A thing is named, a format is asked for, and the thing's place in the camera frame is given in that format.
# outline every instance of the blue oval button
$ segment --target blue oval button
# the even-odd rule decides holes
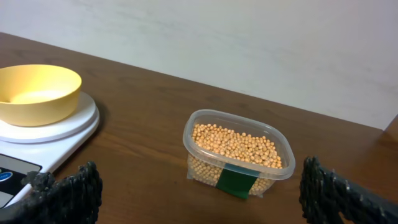
[[[0,174],[0,182],[10,179],[12,177],[12,172],[4,172]]]

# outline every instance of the wall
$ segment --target wall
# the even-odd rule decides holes
[[[2,0],[0,32],[384,129],[398,1]]]

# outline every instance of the white scale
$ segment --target white scale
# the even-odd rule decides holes
[[[13,171],[16,173],[14,178],[39,166],[40,172],[53,172],[94,133],[99,120],[94,100],[82,92],[75,112],[57,123],[20,127],[0,120],[0,154],[5,155],[0,157],[0,169],[8,166],[6,168],[12,170],[5,172],[3,168],[3,172],[0,171],[0,208],[17,202],[30,192],[29,184],[22,186],[22,190],[12,197],[1,191],[1,186],[11,179]]]

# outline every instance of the green sticker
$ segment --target green sticker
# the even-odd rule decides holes
[[[216,188],[223,190],[231,195],[247,199],[249,190],[253,186],[257,177],[242,174],[241,172],[258,175],[258,171],[246,169],[232,164],[226,164],[218,179]]]

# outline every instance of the clear plastic container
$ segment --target clear plastic container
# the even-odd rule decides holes
[[[217,124],[223,128],[233,129],[236,133],[247,133],[255,137],[265,136],[275,143],[275,149],[281,158],[283,169],[239,161],[199,147],[192,139],[193,128],[196,124]],[[220,111],[198,110],[194,112],[185,125],[183,143],[189,152],[189,179],[196,179],[205,184],[215,186],[223,169],[251,175],[257,177],[257,180],[251,187],[249,195],[261,196],[275,180],[289,178],[295,168],[292,149],[285,136],[276,130],[276,128],[268,124]],[[211,175],[205,175],[198,167],[204,167],[205,172]]]

